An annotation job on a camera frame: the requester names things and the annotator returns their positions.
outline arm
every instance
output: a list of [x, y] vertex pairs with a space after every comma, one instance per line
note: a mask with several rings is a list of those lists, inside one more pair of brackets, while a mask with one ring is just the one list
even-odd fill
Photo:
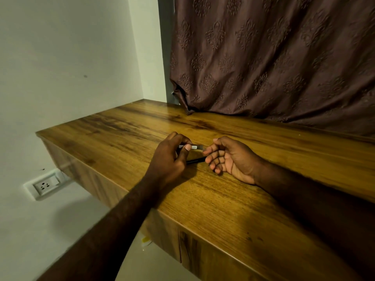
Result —
[[204, 151], [217, 174], [228, 172], [256, 184], [302, 221], [308, 222], [366, 279], [375, 274], [375, 204], [326, 187], [270, 163], [226, 136]]
[[[175, 158], [181, 142], [188, 143]], [[143, 179], [39, 279], [115, 280], [125, 255], [166, 186], [184, 171], [191, 141], [173, 132], [157, 147]]]

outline wooden desk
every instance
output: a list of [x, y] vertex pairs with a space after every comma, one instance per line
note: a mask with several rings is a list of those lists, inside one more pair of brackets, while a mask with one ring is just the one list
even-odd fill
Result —
[[[37, 132], [58, 168], [113, 207], [176, 131], [209, 145], [228, 135], [260, 156], [375, 202], [371, 139], [141, 100]], [[357, 280], [315, 234], [258, 187], [190, 165], [142, 230], [202, 280]]]

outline wooden tabletop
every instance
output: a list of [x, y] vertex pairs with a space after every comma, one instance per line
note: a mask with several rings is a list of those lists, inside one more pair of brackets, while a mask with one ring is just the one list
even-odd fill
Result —
[[[37, 135], [129, 190], [158, 143], [176, 131], [208, 146], [223, 135], [334, 188], [375, 202], [372, 139], [214, 113], [186, 116], [177, 105], [140, 100], [39, 131]], [[266, 279], [354, 280], [358, 276], [267, 193], [205, 163], [159, 211]]]

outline purple curtain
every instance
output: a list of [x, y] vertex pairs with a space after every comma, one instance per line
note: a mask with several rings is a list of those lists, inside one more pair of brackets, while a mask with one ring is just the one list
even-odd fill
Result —
[[375, 0], [175, 0], [187, 113], [375, 136]]

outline electrical socket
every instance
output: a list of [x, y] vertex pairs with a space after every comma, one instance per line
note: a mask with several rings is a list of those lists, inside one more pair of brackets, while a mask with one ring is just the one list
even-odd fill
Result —
[[53, 189], [68, 182], [70, 178], [59, 169], [54, 169], [43, 176], [24, 184], [24, 188], [35, 199], [39, 199]]

